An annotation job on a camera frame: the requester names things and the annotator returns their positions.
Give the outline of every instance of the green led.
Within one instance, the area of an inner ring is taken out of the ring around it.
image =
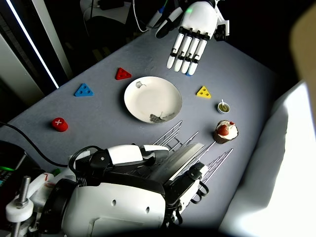
[[[0,166],[0,169],[5,170],[5,171],[14,171],[14,169],[4,167],[4,166]]]

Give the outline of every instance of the triangle block with holes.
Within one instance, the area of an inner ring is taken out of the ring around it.
[[[205,86],[202,86],[202,88],[197,92],[197,96],[210,99],[211,94],[208,92]]]
[[[119,68],[117,75],[115,76],[116,80],[122,80],[122,79],[126,79],[126,78],[131,78],[132,74],[125,71],[123,68]]]
[[[75,92],[75,97],[80,96],[92,96],[94,95],[93,91],[87,86],[86,83],[83,83],[79,89]]]

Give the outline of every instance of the red button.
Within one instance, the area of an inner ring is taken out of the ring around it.
[[[55,118],[51,125],[59,132],[64,132],[68,129],[68,124],[63,118]]]

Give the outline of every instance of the yellow triangle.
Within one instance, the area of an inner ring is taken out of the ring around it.
[[[211,94],[208,92],[205,86],[202,86],[202,88],[197,92],[197,96],[210,99]]]

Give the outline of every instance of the beige blurry object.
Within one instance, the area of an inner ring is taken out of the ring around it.
[[[316,4],[294,25],[290,48],[299,79],[307,82],[316,125]]]

